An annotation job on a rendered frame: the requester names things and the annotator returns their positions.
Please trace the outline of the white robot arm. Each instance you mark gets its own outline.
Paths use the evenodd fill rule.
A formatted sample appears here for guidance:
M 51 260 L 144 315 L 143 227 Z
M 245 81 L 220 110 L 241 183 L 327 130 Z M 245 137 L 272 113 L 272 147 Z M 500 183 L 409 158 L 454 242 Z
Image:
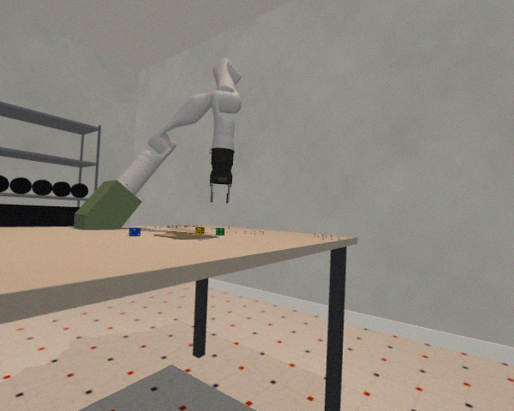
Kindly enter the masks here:
M 242 101 L 235 85 L 242 76 L 228 58 L 220 60 L 215 65 L 213 74 L 217 89 L 190 97 L 175 115 L 148 140 L 148 145 L 158 154 L 143 151 L 117 179 L 131 193 L 136 195 L 176 148 L 176 142 L 166 132 L 198 122 L 211 107 L 214 117 L 213 135 L 230 134 L 234 137 L 235 123 L 222 116 L 220 112 L 236 114 L 241 109 Z

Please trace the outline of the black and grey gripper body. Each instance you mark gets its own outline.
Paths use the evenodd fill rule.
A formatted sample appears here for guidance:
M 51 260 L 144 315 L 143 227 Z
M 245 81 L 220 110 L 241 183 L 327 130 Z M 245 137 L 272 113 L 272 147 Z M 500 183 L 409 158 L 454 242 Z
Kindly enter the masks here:
M 211 150 L 212 149 L 212 150 Z M 231 168 L 234 156 L 234 137 L 230 134 L 215 134 L 212 140 L 212 173 L 210 182 L 214 184 L 232 184 Z

